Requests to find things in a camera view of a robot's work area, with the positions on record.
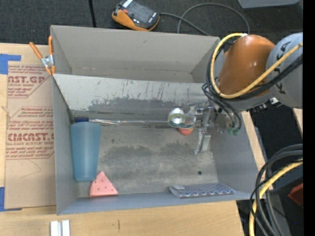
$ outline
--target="metal bracket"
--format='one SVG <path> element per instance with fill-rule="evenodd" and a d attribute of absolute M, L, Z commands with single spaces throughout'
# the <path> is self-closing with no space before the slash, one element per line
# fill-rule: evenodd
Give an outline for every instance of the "metal bracket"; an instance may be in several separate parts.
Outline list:
<path fill-rule="evenodd" d="M 51 221 L 50 236 L 70 236 L 70 220 Z"/>
<path fill-rule="evenodd" d="M 198 133 L 198 144 L 194 150 L 195 154 L 206 152 L 210 149 L 211 135 L 208 133 L 207 129 L 199 128 Z"/>
<path fill-rule="evenodd" d="M 41 58 L 40 60 L 44 64 L 44 66 L 46 66 L 46 67 L 50 67 L 52 65 L 55 65 L 55 61 L 54 61 L 55 56 L 53 54 L 46 56 L 44 58 Z"/>

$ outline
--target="wooden table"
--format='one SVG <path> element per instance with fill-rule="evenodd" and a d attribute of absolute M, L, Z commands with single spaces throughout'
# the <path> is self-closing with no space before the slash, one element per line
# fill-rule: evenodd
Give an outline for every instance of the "wooden table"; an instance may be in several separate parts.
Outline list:
<path fill-rule="evenodd" d="M 21 45 L 0 47 L 10 53 Z M 7 76 L 0 74 L 0 187 L 4 186 L 6 106 Z M 243 119 L 260 169 L 264 161 L 250 114 L 243 113 Z M 60 216 L 56 215 L 55 206 L 24 208 L 0 212 L 0 235 L 49 235 L 49 225 L 54 220 L 70 220 L 71 236 L 244 235 L 235 201 Z"/>

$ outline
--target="blue tape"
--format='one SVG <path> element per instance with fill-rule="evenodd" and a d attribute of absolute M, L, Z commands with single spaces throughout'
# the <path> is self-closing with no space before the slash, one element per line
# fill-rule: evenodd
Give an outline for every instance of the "blue tape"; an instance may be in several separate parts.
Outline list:
<path fill-rule="evenodd" d="M 0 187 L 0 212 L 8 210 L 21 210 L 21 209 L 4 209 L 4 187 Z"/>
<path fill-rule="evenodd" d="M 0 74 L 8 74 L 9 61 L 21 61 L 21 55 L 0 54 Z"/>

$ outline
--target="black stand pole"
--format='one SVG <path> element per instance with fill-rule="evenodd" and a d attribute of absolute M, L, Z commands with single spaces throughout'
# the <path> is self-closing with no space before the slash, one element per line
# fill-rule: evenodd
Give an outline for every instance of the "black stand pole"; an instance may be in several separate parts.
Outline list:
<path fill-rule="evenodd" d="M 89 0 L 89 5 L 90 5 L 91 16 L 92 16 L 93 27 L 96 28 L 96 21 L 95 21 L 95 15 L 94 15 L 92 0 Z"/>

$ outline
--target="black device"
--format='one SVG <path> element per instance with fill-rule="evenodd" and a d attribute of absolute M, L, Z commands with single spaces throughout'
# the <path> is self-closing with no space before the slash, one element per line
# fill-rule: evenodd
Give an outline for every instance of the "black device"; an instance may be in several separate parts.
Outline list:
<path fill-rule="evenodd" d="M 136 0 L 122 0 L 114 9 L 112 18 L 133 30 L 151 31 L 159 21 L 159 13 Z"/>

